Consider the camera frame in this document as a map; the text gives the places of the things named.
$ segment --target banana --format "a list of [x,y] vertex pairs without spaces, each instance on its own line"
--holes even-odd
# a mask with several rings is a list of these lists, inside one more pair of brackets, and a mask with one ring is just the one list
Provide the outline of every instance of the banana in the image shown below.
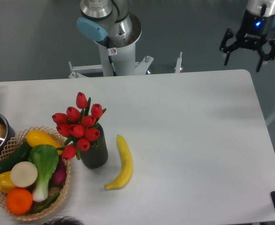
[[133,171],[132,158],[125,139],[121,135],[117,135],[116,139],[121,155],[122,168],[114,181],[104,186],[105,190],[122,189],[130,180]]

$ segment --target hair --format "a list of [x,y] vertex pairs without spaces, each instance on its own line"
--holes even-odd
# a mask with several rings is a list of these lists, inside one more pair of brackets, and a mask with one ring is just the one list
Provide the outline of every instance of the hair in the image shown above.
[[62,217],[50,220],[43,225],[84,225],[80,220],[72,217]]

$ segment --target yellow squash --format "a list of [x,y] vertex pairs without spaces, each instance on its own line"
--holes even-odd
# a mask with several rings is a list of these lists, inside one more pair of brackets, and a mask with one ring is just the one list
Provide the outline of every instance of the yellow squash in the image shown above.
[[[60,148],[61,145],[55,141],[49,134],[42,130],[31,130],[26,136],[28,144],[34,148],[40,144],[49,144],[56,148]],[[62,150],[58,150],[58,155],[62,154]]]
[[132,175],[133,164],[131,154],[125,139],[121,135],[117,135],[117,145],[121,155],[122,168],[115,180],[104,186],[105,190],[122,189]]
[[10,171],[0,174],[0,191],[8,194],[11,190],[17,188],[10,179]]

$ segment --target blue cap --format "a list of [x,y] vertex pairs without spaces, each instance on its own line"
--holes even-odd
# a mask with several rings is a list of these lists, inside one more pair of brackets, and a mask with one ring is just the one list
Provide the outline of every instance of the blue cap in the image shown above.
[[78,18],[77,28],[92,41],[102,41],[108,35],[107,31],[99,24],[83,17]]

